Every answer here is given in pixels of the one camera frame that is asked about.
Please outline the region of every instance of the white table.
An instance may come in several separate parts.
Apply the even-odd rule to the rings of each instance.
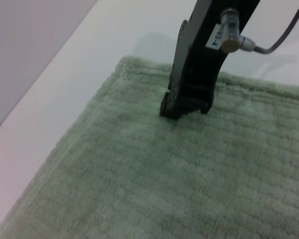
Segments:
[[[121,57],[133,54],[173,61],[180,24],[189,18],[195,3],[96,3],[0,128],[0,222]],[[268,47],[298,7],[299,0],[262,0],[243,34]],[[237,52],[227,58],[222,70],[299,84],[299,23],[273,55]]]

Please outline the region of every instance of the black cable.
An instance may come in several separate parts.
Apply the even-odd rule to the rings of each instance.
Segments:
[[[287,27],[287,29],[285,30],[285,32],[282,34],[282,36],[278,39],[278,41],[269,49],[264,49],[262,47],[256,46],[254,51],[261,53],[261,54],[270,54],[272,52],[274,52],[283,42],[284,40],[287,38],[287,36],[290,34],[290,32],[292,31],[292,29],[294,28],[295,24],[297,23],[297,21],[299,20],[299,9],[296,12],[294,18],[292,19],[291,23],[289,24],[289,26]]]

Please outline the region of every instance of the towel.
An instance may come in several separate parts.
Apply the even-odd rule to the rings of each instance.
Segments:
[[[170,72],[124,57],[0,239],[299,239],[299,87],[221,73],[210,112],[174,121]]]

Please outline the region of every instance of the white label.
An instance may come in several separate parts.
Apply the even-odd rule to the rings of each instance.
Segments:
[[[216,24],[213,32],[211,33],[206,43],[206,47],[219,50],[220,45],[221,45],[221,25]]]

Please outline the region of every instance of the green towel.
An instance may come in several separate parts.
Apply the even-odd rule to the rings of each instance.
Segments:
[[[124,57],[0,239],[299,239],[299,87],[222,73],[207,115],[173,121],[170,71]]]

